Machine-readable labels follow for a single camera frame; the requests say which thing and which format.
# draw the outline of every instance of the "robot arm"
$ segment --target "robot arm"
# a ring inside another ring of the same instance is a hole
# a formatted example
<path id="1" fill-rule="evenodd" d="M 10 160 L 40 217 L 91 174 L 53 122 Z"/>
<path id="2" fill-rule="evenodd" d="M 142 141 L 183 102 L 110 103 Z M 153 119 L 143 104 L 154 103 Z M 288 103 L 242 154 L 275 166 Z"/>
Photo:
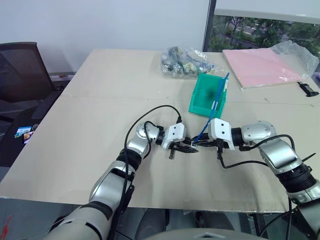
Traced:
<path id="1" fill-rule="evenodd" d="M 276 135 L 275 127 L 266 121 L 231 128 L 228 122 L 215 118 L 208 128 L 210 139 L 222 139 L 231 150 L 239 146 L 240 151 L 248 151 L 254 148 L 250 145 L 256 145 L 262 159 L 317 236 L 320 231 L 320 182 L 296 154 L 293 141 L 292 148 Z"/>
<path id="2" fill-rule="evenodd" d="M 171 143 L 183 141 L 186 128 L 180 122 L 164 131 L 161 126 L 151 123 L 140 124 L 135 136 L 127 143 L 117 159 L 93 186 L 89 203 L 78 207 L 68 215 L 58 227 L 53 229 L 45 240 L 105 240 L 109 235 L 116 210 L 124 212 L 135 187 L 132 181 L 141 161 L 149 152 L 149 142 L 168 149 Z M 120 206 L 126 176 L 125 151 L 128 160 L 128 182 L 123 205 Z"/>

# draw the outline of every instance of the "blue cable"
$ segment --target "blue cable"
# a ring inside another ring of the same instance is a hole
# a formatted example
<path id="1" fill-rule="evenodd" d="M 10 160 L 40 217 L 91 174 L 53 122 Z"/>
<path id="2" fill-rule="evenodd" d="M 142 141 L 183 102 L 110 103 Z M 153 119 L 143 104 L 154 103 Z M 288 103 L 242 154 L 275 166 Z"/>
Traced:
<path id="1" fill-rule="evenodd" d="M 220 98 L 220 95 L 221 93 L 223 92 L 223 87 L 225 86 L 226 84 L 226 81 L 229 77 L 230 73 L 228 72 L 227 75 L 225 76 L 225 78 L 221 78 L 221 81 L 219 83 L 219 87 L 218 87 L 218 92 L 217 92 L 217 95 L 216 95 L 216 98 L 215 98 L 215 101 L 214 101 L 214 105 L 213 105 L 213 108 L 212 108 L 212 111 L 211 111 L 211 114 L 210 114 L 210 117 L 208 119 L 208 121 L 206 122 L 204 128 L 202 129 L 202 131 L 199 133 L 199 135 L 196 137 L 196 139 L 194 140 L 195 143 L 197 143 L 199 141 L 199 139 L 201 138 L 202 134 L 204 134 L 205 130 L 207 129 L 208 127 L 208 124 L 210 123 L 210 121 L 212 120 L 215 112 L 216 112 L 216 108 L 218 106 L 218 100 Z"/>

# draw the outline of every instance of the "plastic bag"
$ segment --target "plastic bag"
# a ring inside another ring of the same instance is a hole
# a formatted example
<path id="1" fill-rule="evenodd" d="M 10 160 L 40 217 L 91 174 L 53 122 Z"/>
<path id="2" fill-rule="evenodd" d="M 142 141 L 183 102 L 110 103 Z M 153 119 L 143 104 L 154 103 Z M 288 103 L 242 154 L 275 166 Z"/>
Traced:
<path id="1" fill-rule="evenodd" d="M 223 54 L 242 88 L 303 81 L 319 64 L 316 56 L 290 40 L 270 48 L 223 50 Z"/>
<path id="2" fill-rule="evenodd" d="M 192 47 L 177 46 L 165 50 L 161 56 L 161 71 L 173 78 L 196 78 L 199 74 L 212 73 L 215 65 L 208 62 L 205 53 Z"/>

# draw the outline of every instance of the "floor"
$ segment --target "floor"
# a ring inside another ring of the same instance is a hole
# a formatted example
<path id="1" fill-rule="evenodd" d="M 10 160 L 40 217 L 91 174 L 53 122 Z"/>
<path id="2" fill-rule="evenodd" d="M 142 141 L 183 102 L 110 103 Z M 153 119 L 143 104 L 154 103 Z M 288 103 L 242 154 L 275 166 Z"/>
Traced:
<path id="1" fill-rule="evenodd" d="M 8 170 L 8 167 L 0 166 L 0 181 Z M 58 217 L 68 215 L 77 207 L 77 205 L 72 204 L 0 198 L 0 240 L 43 239 Z M 119 220 L 117 230 L 121 234 L 117 233 L 115 239 L 134 239 L 145 211 L 144 208 L 128 208 Z M 227 212 L 226 216 L 235 231 L 255 234 L 254 221 L 251 216 L 236 212 Z M 266 223 L 276 216 L 277 214 L 265 214 Z M 195 227 L 194 211 L 170 210 L 167 231 L 193 227 Z M 285 239 L 286 227 L 287 222 L 281 219 L 270 226 L 268 230 L 269 239 Z M 293 227 L 290 239 L 303 240 L 307 238 Z"/>

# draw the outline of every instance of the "window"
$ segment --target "window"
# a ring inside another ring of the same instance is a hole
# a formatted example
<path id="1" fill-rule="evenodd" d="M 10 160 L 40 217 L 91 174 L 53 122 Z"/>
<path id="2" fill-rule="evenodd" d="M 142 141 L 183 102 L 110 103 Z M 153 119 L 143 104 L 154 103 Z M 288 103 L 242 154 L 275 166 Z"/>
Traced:
<path id="1" fill-rule="evenodd" d="M 283 41 L 293 42 L 320 56 L 320 25 L 264 18 L 213 17 L 208 52 L 224 49 L 269 48 Z"/>

